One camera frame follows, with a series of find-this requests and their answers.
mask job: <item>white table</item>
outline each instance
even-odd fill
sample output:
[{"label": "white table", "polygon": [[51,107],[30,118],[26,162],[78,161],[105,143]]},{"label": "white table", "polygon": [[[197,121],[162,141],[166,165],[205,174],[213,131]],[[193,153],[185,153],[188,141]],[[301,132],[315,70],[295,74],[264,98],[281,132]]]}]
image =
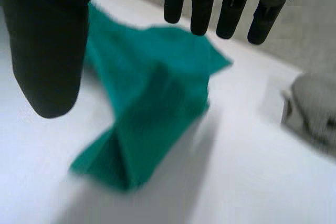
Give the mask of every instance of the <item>white table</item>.
[{"label": "white table", "polygon": [[[167,25],[162,10],[142,0],[96,2],[121,22]],[[282,101],[272,80],[290,85],[298,70],[208,32],[235,64],[211,79],[207,117],[144,189],[121,195],[68,174],[113,123],[99,82],[84,74],[73,110],[40,118],[13,77],[3,18],[0,29],[1,224],[336,223],[336,163],[278,123]]]}]

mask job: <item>folded gray towel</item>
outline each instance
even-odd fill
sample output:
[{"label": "folded gray towel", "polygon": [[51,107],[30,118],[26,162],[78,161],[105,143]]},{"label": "folded gray towel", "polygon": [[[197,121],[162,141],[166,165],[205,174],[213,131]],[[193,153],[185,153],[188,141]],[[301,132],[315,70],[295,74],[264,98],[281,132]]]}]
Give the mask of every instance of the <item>folded gray towel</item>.
[{"label": "folded gray towel", "polygon": [[308,132],[328,148],[336,148],[336,74],[303,74],[291,90]]}]

